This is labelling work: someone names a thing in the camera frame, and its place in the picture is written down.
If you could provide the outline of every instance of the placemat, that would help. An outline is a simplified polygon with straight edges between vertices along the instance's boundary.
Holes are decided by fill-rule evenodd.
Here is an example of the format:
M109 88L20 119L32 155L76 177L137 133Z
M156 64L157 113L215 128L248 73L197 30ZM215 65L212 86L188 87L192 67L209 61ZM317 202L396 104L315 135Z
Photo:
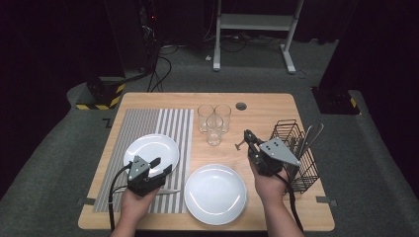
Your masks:
M164 189L181 190L173 195L157 196L149 213L185 213L183 188L189 177L194 110L128 109L109 162L102 187L94 204L97 212L108 211L108 196L112 180L124 166L129 146L140 137L158 133L171 137L179 146L179 163L166 177ZM118 177L114 188L126 185L126 172ZM114 194L114 211L121 210L121 193Z

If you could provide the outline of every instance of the wire rack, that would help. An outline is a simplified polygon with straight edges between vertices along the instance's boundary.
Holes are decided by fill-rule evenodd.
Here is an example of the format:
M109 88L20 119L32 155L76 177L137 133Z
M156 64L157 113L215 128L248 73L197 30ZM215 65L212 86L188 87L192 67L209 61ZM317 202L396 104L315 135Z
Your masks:
M279 120L274 127L274 131L272 132L270 139L277 137L280 138L284 145L290 149L295 157L297 157L297 152L299 151L298 148L304 141L305 133L299 130L296 120ZM288 165L287 169L289 173L292 173L293 169L298 169L295 176L290 177L290 180L292 182L293 191L300 192L302 194L314 184L319 176L310 149L302 154L299 162L299 169L298 167L292 165Z

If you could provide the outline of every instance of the human arm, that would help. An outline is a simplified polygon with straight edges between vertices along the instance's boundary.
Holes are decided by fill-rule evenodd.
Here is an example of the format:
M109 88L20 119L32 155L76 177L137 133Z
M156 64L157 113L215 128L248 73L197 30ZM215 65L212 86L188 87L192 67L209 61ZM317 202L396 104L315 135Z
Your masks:
M134 236L136 226L147 214L151 202L154 200L159 189L152 191L144 197L126 189L123 193L121 217L111 237Z
M256 192L264 206L268 235L270 237L303 236L283 202L286 184L275 176L259 175L252 162L250 162L250 167L255 176ZM288 179L285 169L279 175L286 180Z

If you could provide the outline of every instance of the table top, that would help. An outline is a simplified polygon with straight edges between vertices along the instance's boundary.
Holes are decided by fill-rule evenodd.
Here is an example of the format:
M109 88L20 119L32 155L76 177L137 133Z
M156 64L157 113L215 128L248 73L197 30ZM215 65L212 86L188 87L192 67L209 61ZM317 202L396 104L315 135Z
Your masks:
M239 111L237 103L245 103L247 109ZM197 108L202 104L213 106L226 104L232 108L230 128L218 146L210 146L206 136L199 131ZM254 177L247 159L247 149L237 151L234 144L243 140L243 131L250 129L262 140L268 140L278 120L295 119L303 128L293 96L290 94L247 94L247 93L126 93L122 99L102 158L93 179L87 198L96 198L101 188L111 159L119 130L127 109L194 109L193 139L191 147L191 174L207 164L221 164L235 170L243 179L248 201L242 214L224 225L207 225L190 213L147 214L138 229L148 230L266 230L263 205L254 189ZM316 197L325 197L321 179L308 191L295 193L295 206L299 219L306 231L330 231L335 223L328 203L317 202ZM284 198L290 209L289 196ZM120 214L115 213L118 223ZM84 204L79 218L82 229L110 229L109 214L95 212L93 205Z

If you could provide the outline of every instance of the plate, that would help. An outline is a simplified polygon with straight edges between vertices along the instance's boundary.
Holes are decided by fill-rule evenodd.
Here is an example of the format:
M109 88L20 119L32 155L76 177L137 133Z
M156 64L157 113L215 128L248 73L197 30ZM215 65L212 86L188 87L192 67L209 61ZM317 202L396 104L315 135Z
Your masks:
M163 173L169 165L172 165L172 171L176 168L179 162L179 146L167 135L148 134L140 137L128 147L124 156L124 166L129 161L133 161L135 155L148 163L157 157L161 158L160 164L150 169L148 174L149 177L154 177Z
M227 224L243 211L247 201L241 177L223 165L205 165L195 171L185 186L185 204L199 221Z

